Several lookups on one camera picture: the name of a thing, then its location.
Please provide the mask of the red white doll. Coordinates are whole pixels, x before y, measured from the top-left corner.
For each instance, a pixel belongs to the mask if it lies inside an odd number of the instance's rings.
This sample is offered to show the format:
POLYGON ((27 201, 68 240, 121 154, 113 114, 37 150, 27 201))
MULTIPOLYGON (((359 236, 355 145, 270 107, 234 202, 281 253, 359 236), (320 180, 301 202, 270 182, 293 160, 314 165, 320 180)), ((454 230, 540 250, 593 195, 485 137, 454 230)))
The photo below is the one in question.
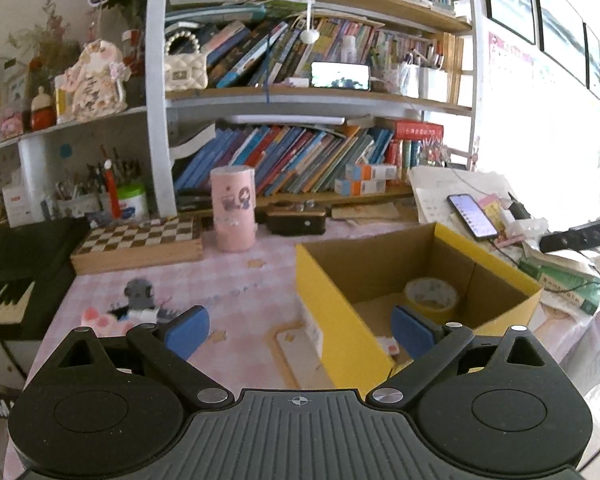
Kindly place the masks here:
POLYGON ((30 123, 33 131, 44 130, 56 124, 54 101, 43 86, 38 87, 38 93, 31 101, 30 123))

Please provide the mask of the wooden chess board box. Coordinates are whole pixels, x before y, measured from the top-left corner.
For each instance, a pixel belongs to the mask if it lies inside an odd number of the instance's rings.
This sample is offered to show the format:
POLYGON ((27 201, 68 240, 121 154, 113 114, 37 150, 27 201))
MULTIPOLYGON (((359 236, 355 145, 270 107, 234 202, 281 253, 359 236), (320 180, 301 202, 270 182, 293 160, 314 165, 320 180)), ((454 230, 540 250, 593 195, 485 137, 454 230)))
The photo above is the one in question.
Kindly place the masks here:
POLYGON ((194 262, 204 258, 197 217, 106 226, 88 233, 71 255, 78 275, 194 262))

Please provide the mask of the black case with latches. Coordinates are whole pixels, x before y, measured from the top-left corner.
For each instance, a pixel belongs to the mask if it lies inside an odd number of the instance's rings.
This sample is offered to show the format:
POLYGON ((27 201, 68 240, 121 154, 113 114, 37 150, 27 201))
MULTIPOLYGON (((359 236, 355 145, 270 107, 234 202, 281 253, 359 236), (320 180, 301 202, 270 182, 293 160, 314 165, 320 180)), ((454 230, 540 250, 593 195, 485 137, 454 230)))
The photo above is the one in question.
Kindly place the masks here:
POLYGON ((272 203, 266 207, 265 215, 266 227, 275 235, 323 235, 326 231, 327 209, 313 200, 272 203))

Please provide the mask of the phone on shelf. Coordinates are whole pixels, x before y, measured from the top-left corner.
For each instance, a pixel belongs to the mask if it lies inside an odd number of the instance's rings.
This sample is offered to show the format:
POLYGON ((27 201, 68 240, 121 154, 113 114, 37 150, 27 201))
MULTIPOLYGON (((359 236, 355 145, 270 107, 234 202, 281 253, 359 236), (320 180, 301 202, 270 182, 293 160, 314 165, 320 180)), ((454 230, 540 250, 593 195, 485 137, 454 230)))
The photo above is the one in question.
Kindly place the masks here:
POLYGON ((313 62, 310 85, 314 88, 370 91, 370 68, 361 64, 313 62))

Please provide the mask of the pink floral ornament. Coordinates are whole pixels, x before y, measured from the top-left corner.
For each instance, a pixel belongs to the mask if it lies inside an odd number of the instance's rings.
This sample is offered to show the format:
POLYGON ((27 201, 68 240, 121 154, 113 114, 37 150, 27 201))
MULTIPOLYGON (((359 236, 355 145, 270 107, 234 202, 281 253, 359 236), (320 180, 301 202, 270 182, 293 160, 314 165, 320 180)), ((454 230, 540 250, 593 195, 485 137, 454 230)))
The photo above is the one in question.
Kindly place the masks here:
POLYGON ((124 83, 130 76, 115 44, 103 39, 86 44, 78 62, 65 71, 62 86, 71 94, 72 119, 91 122, 126 110, 124 83))

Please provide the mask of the black Yamaha keyboard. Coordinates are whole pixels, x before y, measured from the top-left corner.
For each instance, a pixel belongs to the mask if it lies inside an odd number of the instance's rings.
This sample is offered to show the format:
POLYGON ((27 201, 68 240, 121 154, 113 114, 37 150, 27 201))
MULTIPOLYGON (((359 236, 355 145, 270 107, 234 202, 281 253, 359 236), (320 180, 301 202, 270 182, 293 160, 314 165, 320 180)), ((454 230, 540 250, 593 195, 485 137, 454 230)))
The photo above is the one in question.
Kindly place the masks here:
POLYGON ((76 271, 85 219, 0 226, 0 418, 6 419, 76 271))

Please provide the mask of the red pen with white cap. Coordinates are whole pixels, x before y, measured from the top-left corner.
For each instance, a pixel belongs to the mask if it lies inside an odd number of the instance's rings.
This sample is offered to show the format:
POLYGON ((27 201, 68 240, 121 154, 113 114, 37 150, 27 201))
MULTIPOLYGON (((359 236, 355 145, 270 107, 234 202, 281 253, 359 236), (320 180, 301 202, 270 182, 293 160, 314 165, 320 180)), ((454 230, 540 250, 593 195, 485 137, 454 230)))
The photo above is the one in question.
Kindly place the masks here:
POLYGON ((112 161, 110 159, 105 160, 104 170, 111 214, 116 220, 118 220, 121 218, 121 208, 118 199, 116 179, 114 178, 114 170, 112 170, 112 161))

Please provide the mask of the pink checked tablecloth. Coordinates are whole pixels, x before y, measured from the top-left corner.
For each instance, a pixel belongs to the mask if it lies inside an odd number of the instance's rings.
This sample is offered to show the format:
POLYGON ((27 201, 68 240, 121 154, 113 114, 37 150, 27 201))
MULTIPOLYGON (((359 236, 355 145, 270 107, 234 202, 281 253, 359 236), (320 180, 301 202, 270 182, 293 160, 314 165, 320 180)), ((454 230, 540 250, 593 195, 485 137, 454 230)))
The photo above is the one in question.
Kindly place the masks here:
MULTIPOLYGON (((283 388, 287 373, 270 341, 280 326, 298 322, 302 307, 294 289, 297 237, 258 231, 248 252, 220 252, 214 234, 204 233, 204 258, 197 262, 138 270, 81 275, 74 280, 38 349, 36 372, 64 337, 81 322, 84 311, 106 311, 122 304, 132 278, 146 278, 156 299, 169 310, 201 304, 210 313, 209 339, 190 360, 217 382, 243 388, 283 388)), ((590 388, 594 434, 586 454, 600 447, 600 310, 580 324, 545 304, 529 323, 539 341, 590 388)))

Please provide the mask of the grey knitted toy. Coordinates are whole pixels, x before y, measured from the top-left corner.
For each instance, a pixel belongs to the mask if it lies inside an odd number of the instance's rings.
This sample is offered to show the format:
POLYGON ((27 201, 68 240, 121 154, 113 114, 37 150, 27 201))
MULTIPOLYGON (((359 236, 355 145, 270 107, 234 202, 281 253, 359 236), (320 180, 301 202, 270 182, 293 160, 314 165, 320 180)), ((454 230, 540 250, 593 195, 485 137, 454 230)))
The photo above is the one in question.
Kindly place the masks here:
POLYGON ((126 283, 124 296, 130 310, 154 310, 154 286, 144 278, 134 278, 126 283))

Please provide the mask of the smartphone on paper stack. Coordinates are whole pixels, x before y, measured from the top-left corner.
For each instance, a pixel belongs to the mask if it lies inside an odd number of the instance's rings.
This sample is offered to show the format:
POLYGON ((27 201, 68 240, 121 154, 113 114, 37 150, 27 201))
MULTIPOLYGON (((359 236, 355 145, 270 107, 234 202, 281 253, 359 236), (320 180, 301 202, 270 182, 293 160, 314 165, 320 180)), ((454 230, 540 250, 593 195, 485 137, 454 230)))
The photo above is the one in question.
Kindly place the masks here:
POLYGON ((452 194, 446 200, 475 240, 495 240, 498 230, 469 194, 452 194))

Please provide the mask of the yellow tape roll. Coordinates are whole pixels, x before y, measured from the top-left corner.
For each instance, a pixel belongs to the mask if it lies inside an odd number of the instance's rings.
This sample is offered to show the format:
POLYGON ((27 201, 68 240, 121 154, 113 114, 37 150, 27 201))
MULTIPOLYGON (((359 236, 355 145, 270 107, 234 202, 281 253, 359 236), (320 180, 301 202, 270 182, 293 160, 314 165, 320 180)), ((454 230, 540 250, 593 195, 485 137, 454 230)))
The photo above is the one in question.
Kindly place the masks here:
POLYGON ((440 278, 415 278, 404 287, 406 303, 419 314, 437 324, 452 321, 460 294, 440 278))

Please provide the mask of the yellow cardboard box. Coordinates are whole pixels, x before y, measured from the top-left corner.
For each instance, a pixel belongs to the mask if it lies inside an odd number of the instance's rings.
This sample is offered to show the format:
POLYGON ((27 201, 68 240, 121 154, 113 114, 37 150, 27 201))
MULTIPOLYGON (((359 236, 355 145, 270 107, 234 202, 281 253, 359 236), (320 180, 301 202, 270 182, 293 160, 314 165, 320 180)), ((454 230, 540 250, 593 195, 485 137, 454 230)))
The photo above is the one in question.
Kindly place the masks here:
POLYGON ((332 384, 370 392, 411 362, 382 344, 390 315, 408 306, 405 285, 440 278, 456 288, 454 318, 478 335, 500 336, 530 321, 542 288, 477 243, 440 223, 296 249, 296 289, 306 326, 332 384))

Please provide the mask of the pink cylindrical cup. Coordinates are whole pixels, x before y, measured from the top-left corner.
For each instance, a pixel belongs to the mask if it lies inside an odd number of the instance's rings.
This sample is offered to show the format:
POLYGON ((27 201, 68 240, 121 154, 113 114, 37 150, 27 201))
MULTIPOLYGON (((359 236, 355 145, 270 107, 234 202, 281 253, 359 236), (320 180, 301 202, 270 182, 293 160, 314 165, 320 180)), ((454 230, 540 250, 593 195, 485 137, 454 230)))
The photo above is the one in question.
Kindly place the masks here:
POLYGON ((213 226, 222 252, 245 252, 256 242, 256 190, 250 166, 210 172, 213 226))

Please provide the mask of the green lid white jar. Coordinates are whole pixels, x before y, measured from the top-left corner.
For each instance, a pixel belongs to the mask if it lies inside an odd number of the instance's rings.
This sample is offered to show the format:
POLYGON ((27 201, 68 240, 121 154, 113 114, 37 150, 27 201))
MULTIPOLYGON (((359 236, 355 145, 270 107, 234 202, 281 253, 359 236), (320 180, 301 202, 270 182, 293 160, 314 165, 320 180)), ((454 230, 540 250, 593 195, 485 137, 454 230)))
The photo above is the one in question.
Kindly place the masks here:
POLYGON ((147 194, 142 181, 121 185, 117 192, 123 220, 140 221, 148 217, 147 194))

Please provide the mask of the white quilted handbag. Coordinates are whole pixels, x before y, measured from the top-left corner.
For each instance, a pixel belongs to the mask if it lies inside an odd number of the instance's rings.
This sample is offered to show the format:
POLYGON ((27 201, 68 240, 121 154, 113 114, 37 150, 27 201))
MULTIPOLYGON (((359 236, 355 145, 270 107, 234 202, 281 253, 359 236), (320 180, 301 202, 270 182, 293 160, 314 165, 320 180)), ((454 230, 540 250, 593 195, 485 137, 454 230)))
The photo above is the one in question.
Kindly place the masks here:
POLYGON ((166 92, 204 90, 208 87, 207 55, 189 30, 174 32, 164 45, 164 88, 166 92), (185 44, 190 52, 172 53, 174 44, 185 44))

